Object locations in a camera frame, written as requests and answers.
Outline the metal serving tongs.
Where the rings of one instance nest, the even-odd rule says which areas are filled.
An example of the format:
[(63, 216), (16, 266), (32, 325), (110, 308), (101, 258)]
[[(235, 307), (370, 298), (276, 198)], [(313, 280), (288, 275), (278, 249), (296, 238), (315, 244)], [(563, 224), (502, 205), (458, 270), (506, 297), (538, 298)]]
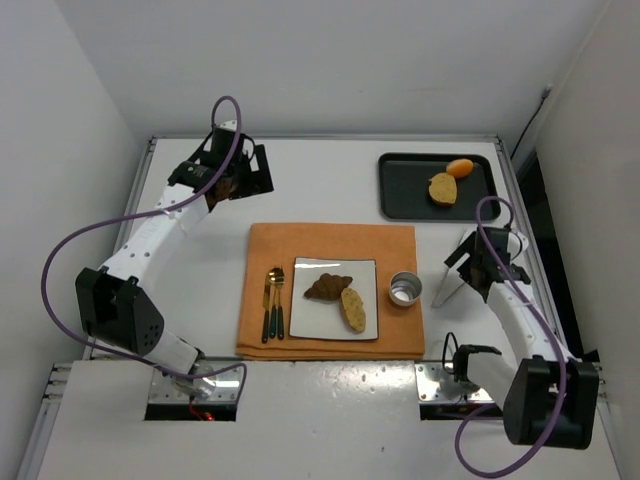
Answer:
[(459, 269), (469, 259), (470, 254), (468, 251), (470, 246), (468, 245), (468, 240), (475, 234), (475, 231), (475, 228), (468, 228), (460, 237), (454, 249), (456, 254), (454, 263), (451, 266), (445, 265), (444, 274), (431, 302), (433, 309), (443, 307), (461, 288), (467, 285), (466, 281), (460, 276)]

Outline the dark brown bread piece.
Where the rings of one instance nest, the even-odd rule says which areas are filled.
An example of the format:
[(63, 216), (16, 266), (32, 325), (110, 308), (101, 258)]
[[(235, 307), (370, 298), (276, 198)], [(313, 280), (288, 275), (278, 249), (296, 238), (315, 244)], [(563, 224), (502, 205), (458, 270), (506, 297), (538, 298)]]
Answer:
[(337, 301), (341, 298), (342, 291), (353, 282), (351, 276), (341, 276), (323, 273), (305, 292), (306, 299), (321, 301)]

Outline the bread slice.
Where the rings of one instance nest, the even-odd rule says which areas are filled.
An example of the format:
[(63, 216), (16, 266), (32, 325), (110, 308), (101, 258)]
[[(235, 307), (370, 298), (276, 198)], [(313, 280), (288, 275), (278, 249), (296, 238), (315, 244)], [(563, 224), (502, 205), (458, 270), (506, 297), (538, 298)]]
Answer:
[(457, 194), (456, 179), (452, 175), (441, 172), (429, 180), (428, 195), (435, 204), (453, 206), (457, 201)]
[(359, 294), (352, 288), (345, 288), (341, 292), (340, 307), (348, 327), (356, 333), (363, 333), (366, 329), (366, 312)]

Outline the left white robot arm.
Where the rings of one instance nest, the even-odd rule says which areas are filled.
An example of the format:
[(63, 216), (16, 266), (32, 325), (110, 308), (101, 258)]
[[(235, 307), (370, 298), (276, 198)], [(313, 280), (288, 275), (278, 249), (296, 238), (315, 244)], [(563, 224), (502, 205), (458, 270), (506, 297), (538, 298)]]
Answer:
[(274, 189), (266, 150), (234, 121), (213, 127), (171, 173), (154, 214), (99, 269), (75, 281), (82, 328), (91, 338), (168, 369), (192, 398), (212, 392), (216, 377), (203, 353), (173, 334), (150, 292), (189, 232), (220, 202)]

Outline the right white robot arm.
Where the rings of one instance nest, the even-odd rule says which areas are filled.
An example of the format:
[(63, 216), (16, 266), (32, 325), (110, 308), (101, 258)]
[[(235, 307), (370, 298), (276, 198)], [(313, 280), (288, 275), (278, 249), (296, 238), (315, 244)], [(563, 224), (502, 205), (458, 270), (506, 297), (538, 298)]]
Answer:
[(523, 236), (506, 227), (469, 229), (446, 259), (498, 318), (516, 360), (510, 365), (494, 346), (461, 344), (451, 373), (489, 394), (511, 443), (532, 445), (549, 428), (545, 445), (584, 450), (591, 443), (599, 375), (540, 317), (529, 276), (511, 262), (512, 251), (526, 247)]

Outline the metal cup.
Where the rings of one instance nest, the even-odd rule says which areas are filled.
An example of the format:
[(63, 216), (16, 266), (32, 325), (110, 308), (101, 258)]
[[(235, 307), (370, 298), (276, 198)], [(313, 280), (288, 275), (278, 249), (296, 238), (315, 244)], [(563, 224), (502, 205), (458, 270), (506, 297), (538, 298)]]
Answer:
[(401, 271), (393, 275), (389, 297), (393, 304), (406, 308), (414, 305), (422, 294), (422, 282), (413, 272)]

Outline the orange round bun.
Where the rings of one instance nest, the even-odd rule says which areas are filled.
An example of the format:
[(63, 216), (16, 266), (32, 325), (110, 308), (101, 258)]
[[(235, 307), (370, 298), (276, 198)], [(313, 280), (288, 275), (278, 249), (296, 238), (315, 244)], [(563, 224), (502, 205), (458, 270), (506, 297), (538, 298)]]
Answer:
[(451, 161), (446, 166), (446, 173), (455, 179), (469, 176), (474, 170), (474, 162), (468, 158), (459, 158)]

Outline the black tray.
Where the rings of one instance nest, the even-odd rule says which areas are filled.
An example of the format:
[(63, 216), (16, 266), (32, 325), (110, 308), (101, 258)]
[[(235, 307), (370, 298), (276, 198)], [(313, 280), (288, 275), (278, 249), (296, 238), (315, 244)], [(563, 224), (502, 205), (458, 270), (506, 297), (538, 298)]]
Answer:
[[(474, 168), (457, 181), (457, 200), (440, 206), (428, 194), (429, 180), (458, 159)], [(379, 197), (383, 215), (407, 222), (473, 222), (477, 203), (497, 189), (489, 160), (481, 155), (443, 153), (385, 153), (378, 160)]]

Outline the white square plate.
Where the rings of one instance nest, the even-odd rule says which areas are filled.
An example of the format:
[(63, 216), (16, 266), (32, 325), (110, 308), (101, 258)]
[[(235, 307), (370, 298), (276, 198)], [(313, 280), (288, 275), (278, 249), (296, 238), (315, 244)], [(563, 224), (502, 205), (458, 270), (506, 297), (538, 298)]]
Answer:
[[(294, 263), (289, 334), (295, 338), (370, 341), (379, 338), (376, 261), (297, 257)], [(363, 302), (366, 325), (363, 332), (352, 329), (344, 319), (339, 300), (308, 299), (304, 292), (322, 274), (349, 276)]]

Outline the orange cloth placemat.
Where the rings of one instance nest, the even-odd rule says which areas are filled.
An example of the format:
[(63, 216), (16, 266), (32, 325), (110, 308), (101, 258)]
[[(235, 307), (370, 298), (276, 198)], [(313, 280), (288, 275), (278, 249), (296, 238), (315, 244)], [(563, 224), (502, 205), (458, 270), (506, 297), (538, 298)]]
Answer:
[[(379, 338), (335, 341), (295, 338), (289, 334), (294, 263), (297, 257), (376, 261)], [(283, 340), (261, 342), (266, 274), (281, 267), (284, 310)], [(425, 353), (420, 303), (398, 307), (389, 297), (394, 274), (416, 272), (416, 239), (412, 226), (329, 223), (256, 223), (250, 229), (247, 269), (239, 318), (236, 353), (258, 360), (411, 359)]]

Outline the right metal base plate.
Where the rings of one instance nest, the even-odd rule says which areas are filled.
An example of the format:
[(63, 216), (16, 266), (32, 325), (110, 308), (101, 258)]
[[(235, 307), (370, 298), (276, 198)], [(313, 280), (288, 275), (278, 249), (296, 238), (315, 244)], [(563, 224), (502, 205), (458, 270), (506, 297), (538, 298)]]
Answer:
[(490, 404), (492, 398), (480, 387), (455, 382), (439, 361), (414, 364), (417, 396), (420, 405)]

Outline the metal base plate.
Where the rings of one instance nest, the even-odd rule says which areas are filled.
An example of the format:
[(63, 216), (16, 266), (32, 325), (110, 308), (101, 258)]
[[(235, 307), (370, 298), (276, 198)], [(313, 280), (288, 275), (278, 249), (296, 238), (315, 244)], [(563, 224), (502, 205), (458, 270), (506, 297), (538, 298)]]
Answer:
[(420, 405), (490, 404), (492, 398), (480, 387), (455, 382), (439, 361), (414, 364), (417, 396)]
[(246, 365), (212, 359), (201, 360), (194, 370), (202, 378), (185, 380), (154, 372), (148, 391), (149, 405), (232, 405), (239, 400), (246, 380)]

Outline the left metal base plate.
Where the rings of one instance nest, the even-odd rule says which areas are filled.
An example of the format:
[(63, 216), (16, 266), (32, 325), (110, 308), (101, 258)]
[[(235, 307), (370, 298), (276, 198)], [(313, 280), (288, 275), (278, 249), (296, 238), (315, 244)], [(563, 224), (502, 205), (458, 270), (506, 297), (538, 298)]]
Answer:
[(148, 391), (149, 405), (232, 405), (239, 400), (246, 380), (246, 365), (212, 359), (201, 360), (194, 370), (202, 378), (185, 380), (154, 372)]

